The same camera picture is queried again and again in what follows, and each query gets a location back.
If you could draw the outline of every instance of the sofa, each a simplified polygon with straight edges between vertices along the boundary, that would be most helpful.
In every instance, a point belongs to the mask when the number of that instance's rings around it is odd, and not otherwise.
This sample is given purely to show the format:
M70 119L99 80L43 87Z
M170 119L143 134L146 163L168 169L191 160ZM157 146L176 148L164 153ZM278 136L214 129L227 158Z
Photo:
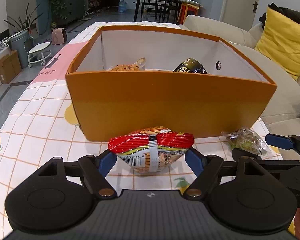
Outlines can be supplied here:
M278 85L261 115L270 133L283 136L300 135L300 77L295 81L283 68L254 50L263 29L259 23L248 32L216 20L190 15L180 28L218 36L231 42L255 62ZM285 160L299 160L293 150L279 149Z

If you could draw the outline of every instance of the orange stool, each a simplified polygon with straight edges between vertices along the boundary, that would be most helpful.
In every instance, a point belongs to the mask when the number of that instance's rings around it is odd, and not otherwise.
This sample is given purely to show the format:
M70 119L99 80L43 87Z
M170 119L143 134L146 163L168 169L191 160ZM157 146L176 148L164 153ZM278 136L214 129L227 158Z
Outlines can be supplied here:
M193 11L194 15L198 15L199 6L183 2L178 16L178 23L183 24L188 16L188 11Z

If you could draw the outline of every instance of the plastic bag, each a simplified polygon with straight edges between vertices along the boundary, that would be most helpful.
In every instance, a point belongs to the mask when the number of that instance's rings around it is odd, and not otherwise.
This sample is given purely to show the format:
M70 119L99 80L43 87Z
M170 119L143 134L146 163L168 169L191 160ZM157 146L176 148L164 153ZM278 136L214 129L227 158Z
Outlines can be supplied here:
M165 127L138 130L109 141L108 149L138 173L162 171L194 144L189 133L176 133Z
M112 68L110 71L135 71L135 70L144 70L146 65L146 58L139 59L135 64L132 65L117 65Z
M271 154L271 150L262 138L257 133L246 127L240 128L237 132L221 132L221 134L226 137L231 150L233 148L239 148L257 155L267 156L268 154Z

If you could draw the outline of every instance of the cardboard box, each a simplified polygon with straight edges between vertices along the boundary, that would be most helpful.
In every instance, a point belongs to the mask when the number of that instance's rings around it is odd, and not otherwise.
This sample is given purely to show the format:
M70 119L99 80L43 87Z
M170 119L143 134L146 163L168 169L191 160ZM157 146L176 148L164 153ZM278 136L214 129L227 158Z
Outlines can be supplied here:
M0 59L0 80L2 84L9 84L21 72L18 51L13 50L10 55Z
M142 57L147 71L106 71ZM210 74L172 72L191 57ZM140 25L100 28L70 64L66 82L91 141L161 125L195 138L221 136L251 127L277 88L219 37Z

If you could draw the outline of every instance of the yellow cushion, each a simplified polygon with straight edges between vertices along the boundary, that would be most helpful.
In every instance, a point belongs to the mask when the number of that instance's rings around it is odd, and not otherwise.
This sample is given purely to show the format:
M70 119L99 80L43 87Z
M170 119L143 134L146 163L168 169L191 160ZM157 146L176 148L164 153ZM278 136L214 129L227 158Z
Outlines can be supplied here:
M255 49L294 80L300 76L300 24L268 7L266 25Z

